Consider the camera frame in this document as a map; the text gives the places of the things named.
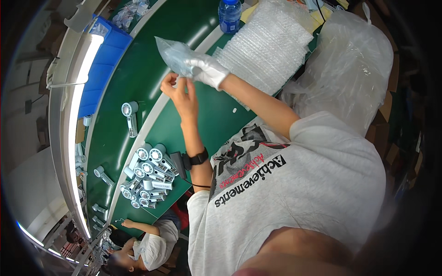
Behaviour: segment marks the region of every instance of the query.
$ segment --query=plastic bag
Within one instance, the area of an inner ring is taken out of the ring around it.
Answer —
[[[134,18],[139,20],[149,10],[149,0],[131,0],[112,18],[112,23],[125,32],[129,32],[132,20]]]
[[[108,31],[109,30],[105,26],[103,26],[103,24],[95,23],[90,33],[105,37]]]
[[[293,108],[301,118],[329,111],[363,137],[384,102],[393,65],[390,41],[371,25],[368,7],[364,11],[368,22],[347,11],[334,12],[305,72],[283,89],[286,101],[293,98],[287,93],[301,94]]]
[[[187,78],[193,78],[193,66],[186,65],[185,60],[203,59],[204,55],[192,51],[182,42],[162,39],[155,36],[156,46],[166,65],[175,73]]]

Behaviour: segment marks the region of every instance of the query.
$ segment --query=blue storage box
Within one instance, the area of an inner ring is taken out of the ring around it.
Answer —
[[[115,66],[133,39],[125,31],[120,30],[101,16],[98,17],[89,33],[103,36],[104,42],[98,49],[92,63],[88,82],[84,84],[78,118],[95,113],[101,94]]]

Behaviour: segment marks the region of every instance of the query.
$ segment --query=gray t-shirt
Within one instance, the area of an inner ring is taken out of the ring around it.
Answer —
[[[360,250],[385,192],[385,170],[369,141],[328,112],[293,123],[290,141],[264,125],[233,140],[212,160],[211,191],[187,203],[192,275],[232,275],[281,227]]]

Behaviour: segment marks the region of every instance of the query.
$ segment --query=light fixture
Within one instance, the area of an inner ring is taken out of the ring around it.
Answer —
[[[39,240],[37,240],[36,238],[34,238],[31,234],[29,234],[28,231],[26,231],[26,229],[24,229],[23,226],[21,226],[21,225],[19,224],[19,222],[17,222],[17,224],[18,224],[18,226],[20,227],[20,229],[23,231],[23,233],[26,234],[26,236],[28,236],[29,238],[31,238],[31,240],[33,240],[34,242],[38,243],[38,245],[40,245],[41,247],[44,247],[44,245],[43,245]]]
[[[60,254],[60,253],[58,253],[58,252],[57,252],[57,251],[55,251],[55,250],[52,250],[52,249],[48,248],[48,251],[49,251],[49,252],[52,252],[52,253],[54,253],[55,255],[57,255],[57,256],[60,256],[60,257],[61,257],[61,254]]]
[[[76,56],[74,56],[74,65],[72,66],[70,80],[72,83],[85,83],[88,80],[89,70],[91,69],[92,62],[103,43],[104,38],[96,34],[83,33],[76,49]],[[86,232],[88,238],[91,238],[86,220],[84,219],[83,210],[81,208],[80,197],[77,193],[77,181],[75,171],[75,138],[76,138],[76,126],[78,120],[78,110],[80,109],[81,96],[83,95],[84,84],[78,84],[74,87],[72,94],[72,101],[69,111],[68,121],[68,164],[70,172],[70,180],[73,189],[73,195],[75,199],[75,205],[80,217],[80,221]]]

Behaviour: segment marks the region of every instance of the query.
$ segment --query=hand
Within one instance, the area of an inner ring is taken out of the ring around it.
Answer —
[[[124,226],[126,228],[132,228],[132,223],[133,221],[130,219],[125,219],[122,223],[121,226]]]
[[[198,124],[198,100],[195,93],[195,85],[190,79],[180,78],[177,88],[172,85],[176,84],[178,74],[169,73],[161,83],[161,91],[163,91],[175,104],[176,110],[181,117],[182,125]]]
[[[221,91],[219,86],[230,73],[218,61],[205,54],[201,58],[185,60],[184,63],[194,67],[192,70],[194,80],[210,85],[218,91]]]

